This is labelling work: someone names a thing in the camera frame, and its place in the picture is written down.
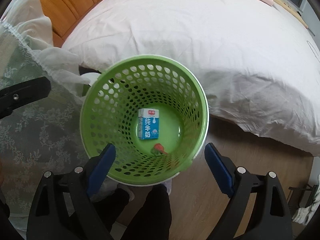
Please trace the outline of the blue white milk carton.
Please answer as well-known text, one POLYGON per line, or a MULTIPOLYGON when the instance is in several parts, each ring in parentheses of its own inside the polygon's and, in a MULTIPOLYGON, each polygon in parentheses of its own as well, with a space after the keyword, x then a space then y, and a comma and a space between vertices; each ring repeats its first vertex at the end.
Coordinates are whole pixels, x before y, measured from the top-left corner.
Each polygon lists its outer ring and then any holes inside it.
POLYGON ((159 110, 142 108, 138 111, 138 137, 142 140, 158 139, 159 110))

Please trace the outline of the lace tablecloth with ruffle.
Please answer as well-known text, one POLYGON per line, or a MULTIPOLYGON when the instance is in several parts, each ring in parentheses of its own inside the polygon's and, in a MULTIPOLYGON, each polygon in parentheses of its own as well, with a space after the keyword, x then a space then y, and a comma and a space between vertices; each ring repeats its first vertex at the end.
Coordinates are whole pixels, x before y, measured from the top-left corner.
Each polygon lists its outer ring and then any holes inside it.
POLYGON ((53 45, 52 23, 40 0, 12 0, 1 17, 1 88, 39 77, 52 86, 46 98, 1 120, 1 189, 19 232, 27 229, 43 173, 68 173, 88 161, 79 131, 88 80, 79 66, 77 55, 53 45))

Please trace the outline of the red silver foil wrapper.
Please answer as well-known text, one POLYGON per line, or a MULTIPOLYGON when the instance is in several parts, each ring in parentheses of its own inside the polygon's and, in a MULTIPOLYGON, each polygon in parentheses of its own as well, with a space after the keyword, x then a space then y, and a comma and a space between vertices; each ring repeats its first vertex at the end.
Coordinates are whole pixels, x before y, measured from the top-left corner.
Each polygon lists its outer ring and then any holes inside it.
POLYGON ((160 143, 157 143, 151 149, 151 153, 154 155, 167 155, 167 152, 164 149, 164 146, 160 143))

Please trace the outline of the green plastic waste basket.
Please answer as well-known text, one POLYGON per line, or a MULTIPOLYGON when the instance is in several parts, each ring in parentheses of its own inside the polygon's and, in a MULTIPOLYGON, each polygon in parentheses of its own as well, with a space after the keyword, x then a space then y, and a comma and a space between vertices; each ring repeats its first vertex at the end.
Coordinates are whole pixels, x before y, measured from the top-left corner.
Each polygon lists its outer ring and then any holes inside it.
POLYGON ((196 76, 157 55, 131 57, 103 72, 80 115, 87 155, 112 144, 108 177, 131 186, 156 185, 186 170, 203 151, 208 126, 208 102, 196 76))

